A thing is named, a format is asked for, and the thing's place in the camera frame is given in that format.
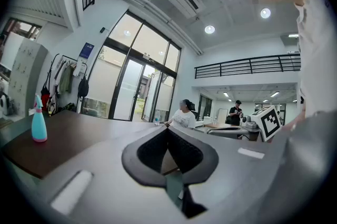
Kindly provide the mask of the grey locker cabinet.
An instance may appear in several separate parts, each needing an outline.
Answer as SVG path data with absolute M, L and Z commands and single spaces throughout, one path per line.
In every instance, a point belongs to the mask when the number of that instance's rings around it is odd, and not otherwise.
M 8 95 L 14 102 L 15 112 L 20 117 L 28 116 L 33 108 L 37 82 L 47 49 L 30 39 L 23 39 L 11 71 Z

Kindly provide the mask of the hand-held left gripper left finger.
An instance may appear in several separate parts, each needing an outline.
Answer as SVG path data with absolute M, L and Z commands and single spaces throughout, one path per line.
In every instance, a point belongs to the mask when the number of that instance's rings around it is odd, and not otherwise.
M 37 211 L 49 224 L 183 224 L 165 189 L 137 183 L 123 168 L 137 131 L 94 144 L 49 173 L 37 189 Z

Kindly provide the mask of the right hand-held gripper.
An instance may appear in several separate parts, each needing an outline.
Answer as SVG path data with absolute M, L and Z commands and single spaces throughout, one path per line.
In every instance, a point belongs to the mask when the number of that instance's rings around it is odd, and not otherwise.
M 242 127 L 249 131 L 259 130 L 263 142 L 267 142 L 281 130 L 282 124 L 279 120 L 276 107 L 266 106 L 242 119 Z

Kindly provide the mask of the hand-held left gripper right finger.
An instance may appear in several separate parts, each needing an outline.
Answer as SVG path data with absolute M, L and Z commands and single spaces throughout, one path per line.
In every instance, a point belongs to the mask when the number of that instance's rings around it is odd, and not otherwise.
M 312 222 L 327 203 L 337 160 L 330 127 L 298 127 L 270 143 L 188 132 L 212 146 L 219 162 L 209 178 L 187 187 L 190 217 L 172 207 L 169 224 L 284 224 Z

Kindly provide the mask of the black balcony railing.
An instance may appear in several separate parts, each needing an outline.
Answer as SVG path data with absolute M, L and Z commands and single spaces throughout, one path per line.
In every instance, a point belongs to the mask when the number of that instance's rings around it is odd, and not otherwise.
M 194 69 L 195 79 L 275 72 L 298 72 L 301 70 L 301 58 L 299 53 L 259 56 L 198 66 Z

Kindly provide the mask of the black hanging bag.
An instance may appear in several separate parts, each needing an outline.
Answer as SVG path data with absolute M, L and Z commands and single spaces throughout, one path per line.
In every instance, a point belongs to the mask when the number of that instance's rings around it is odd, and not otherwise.
M 81 79 L 79 85 L 78 85 L 78 98 L 84 98 L 87 96 L 89 91 L 89 84 L 88 84 L 88 80 L 86 79 L 86 76 L 83 76 L 83 78 Z

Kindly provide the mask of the white ceiling air conditioner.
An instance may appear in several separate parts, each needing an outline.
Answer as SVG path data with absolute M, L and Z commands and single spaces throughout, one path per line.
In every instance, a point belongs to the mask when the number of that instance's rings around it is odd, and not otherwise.
M 204 11 L 205 5 L 202 0 L 168 0 L 175 6 L 187 19 L 197 16 Z

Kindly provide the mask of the blue wall poster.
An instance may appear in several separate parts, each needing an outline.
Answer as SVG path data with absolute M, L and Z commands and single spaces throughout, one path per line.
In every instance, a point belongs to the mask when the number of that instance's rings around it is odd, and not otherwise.
M 85 43 L 80 54 L 79 57 L 83 58 L 83 59 L 88 59 L 92 50 L 94 48 L 94 45 L 90 44 L 90 43 Z

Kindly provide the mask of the person's right forearm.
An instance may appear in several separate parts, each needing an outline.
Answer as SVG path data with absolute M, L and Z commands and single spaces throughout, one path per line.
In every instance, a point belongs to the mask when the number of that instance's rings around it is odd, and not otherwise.
M 293 131 L 296 126 L 305 120 L 305 110 L 302 110 L 291 122 L 282 127 L 282 131 Z

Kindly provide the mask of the turquoise and pink spray bottle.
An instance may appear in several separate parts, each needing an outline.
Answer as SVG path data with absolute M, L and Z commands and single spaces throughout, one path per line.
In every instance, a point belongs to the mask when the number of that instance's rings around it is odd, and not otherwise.
M 43 103 L 38 94 L 35 95 L 35 113 L 32 120 L 32 139 L 35 142 L 45 142 L 47 141 L 47 129 L 45 124 L 45 119 L 42 113 Z

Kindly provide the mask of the black coat rack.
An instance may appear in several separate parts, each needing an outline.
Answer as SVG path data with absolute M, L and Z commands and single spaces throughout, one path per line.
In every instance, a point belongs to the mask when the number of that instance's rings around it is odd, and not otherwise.
M 60 95 L 58 93 L 58 84 L 60 82 L 61 75 L 63 71 L 65 70 L 66 66 L 72 65 L 75 68 L 73 72 L 73 79 L 75 77 L 79 77 L 81 81 L 83 76 L 86 76 L 86 73 L 87 73 L 87 64 L 85 62 L 81 62 L 78 59 L 74 59 L 66 55 L 61 55 L 60 60 L 58 61 L 57 64 L 54 64 L 55 60 L 56 60 L 55 58 L 52 60 L 50 68 L 47 73 L 46 80 L 43 84 L 49 89 L 49 92 L 50 92 L 50 97 L 47 103 L 47 111 L 46 111 L 49 116 L 55 115 L 62 110 L 70 110 L 70 111 L 76 112 L 78 103 L 84 100 L 84 98 L 78 98 L 77 96 L 75 103 L 68 103 L 64 107 L 60 107 L 59 101 L 61 99 L 61 96 L 63 94 L 69 94 L 69 93 L 63 93 Z

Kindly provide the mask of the black framed glass door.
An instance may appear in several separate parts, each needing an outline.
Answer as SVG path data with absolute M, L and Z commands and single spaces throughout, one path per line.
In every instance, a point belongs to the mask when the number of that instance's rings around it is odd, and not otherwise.
M 120 121 L 168 120 L 181 48 L 126 12 L 104 41 L 88 76 L 81 113 Z

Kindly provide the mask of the dark wooden table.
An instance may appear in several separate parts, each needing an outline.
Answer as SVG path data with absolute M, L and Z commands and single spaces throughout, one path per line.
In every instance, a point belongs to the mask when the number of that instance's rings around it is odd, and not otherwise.
M 157 131 L 128 144 L 122 152 L 124 170 L 140 185 L 163 188 L 166 180 L 161 168 L 165 154 L 174 151 L 183 131 L 153 123 L 110 120 L 64 110 L 46 122 L 47 141 L 32 139 L 32 120 L 14 122 L 26 129 L 6 143 L 2 155 L 26 173 L 43 180 L 58 166 L 96 143 L 158 127 Z

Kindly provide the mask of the red bag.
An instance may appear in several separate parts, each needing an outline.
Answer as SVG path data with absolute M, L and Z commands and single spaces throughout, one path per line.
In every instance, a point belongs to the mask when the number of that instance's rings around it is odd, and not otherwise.
M 41 90 L 42 110 L 47 111 L 47 103 L 50 97 L 49 89 L 44 85 Z

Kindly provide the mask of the green jacket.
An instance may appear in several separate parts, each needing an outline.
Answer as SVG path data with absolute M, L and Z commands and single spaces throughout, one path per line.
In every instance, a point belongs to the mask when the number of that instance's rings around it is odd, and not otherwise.
M 63 93 L 71 93 L 74 70 L 75 68 L 72 65 L 67 65 L 65 70 L 63 71 L 60 82 L 58 84 L 58 93 L 60 95 Z

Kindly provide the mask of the person's white shirt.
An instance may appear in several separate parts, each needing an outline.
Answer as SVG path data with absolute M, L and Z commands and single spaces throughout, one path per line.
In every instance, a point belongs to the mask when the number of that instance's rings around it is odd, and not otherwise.
M 329 0 L 297 6 L 301 55 L 300 95 L 305 115 L 337 110 L 337 15 Z

